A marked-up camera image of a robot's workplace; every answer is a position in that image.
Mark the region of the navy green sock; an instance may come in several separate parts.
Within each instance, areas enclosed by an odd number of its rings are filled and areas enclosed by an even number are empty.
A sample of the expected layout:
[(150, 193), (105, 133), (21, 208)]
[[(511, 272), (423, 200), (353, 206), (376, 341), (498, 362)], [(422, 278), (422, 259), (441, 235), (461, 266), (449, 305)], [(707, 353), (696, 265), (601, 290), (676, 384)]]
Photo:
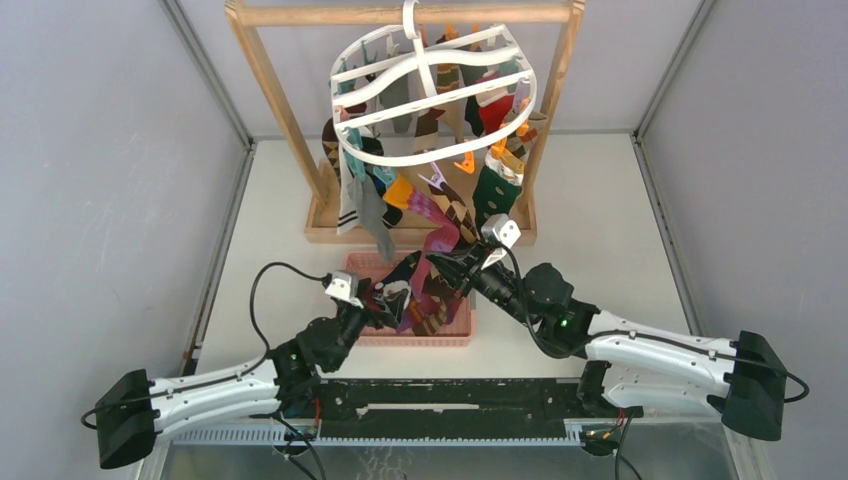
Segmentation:
[(408, 290), (419, 299), (423, 294), (423, 268), (419, 266), (421, 251), (406, 255), (388, 274), (374, 284), (374, 289), (383, 294)]

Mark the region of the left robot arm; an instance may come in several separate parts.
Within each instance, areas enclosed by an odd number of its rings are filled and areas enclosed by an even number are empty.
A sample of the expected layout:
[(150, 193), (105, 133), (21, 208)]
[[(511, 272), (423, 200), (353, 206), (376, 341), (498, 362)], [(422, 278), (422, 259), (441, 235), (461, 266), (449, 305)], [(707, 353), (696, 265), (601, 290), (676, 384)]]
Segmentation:
[(321, 374), (340, 369), (366, 328), (398, 326), (412, 297), (405, 281), (364, 279), (339, 291), (339, 280), (323, 282), (334, 316), (312, 320), (256, 359), (200, 375), (124, 374), (81, 418), (97, 434), (100, 468), (128, 466), (182, 433), (226, 420), (305, 414)]

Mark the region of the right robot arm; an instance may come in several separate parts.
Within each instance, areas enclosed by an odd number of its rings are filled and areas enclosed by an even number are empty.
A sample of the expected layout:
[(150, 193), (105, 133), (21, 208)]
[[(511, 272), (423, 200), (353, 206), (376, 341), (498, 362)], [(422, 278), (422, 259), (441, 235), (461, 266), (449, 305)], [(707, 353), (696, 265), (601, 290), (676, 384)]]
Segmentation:
[(550, 263), (522, 273), (512, 252), (511, 267), (490, 263), (494, 251), (482, 244), (423, 256), (456, 296), (479, 293), (521, 324), (546, 356), (584, 360), (577, 393), (589, 415), (690, 404), (716, 413), (738, 434), (776, 442), (786, 404), (810, 393), (758, 333), (710, 338), (645, 326), (575, 299), (573, 285)]

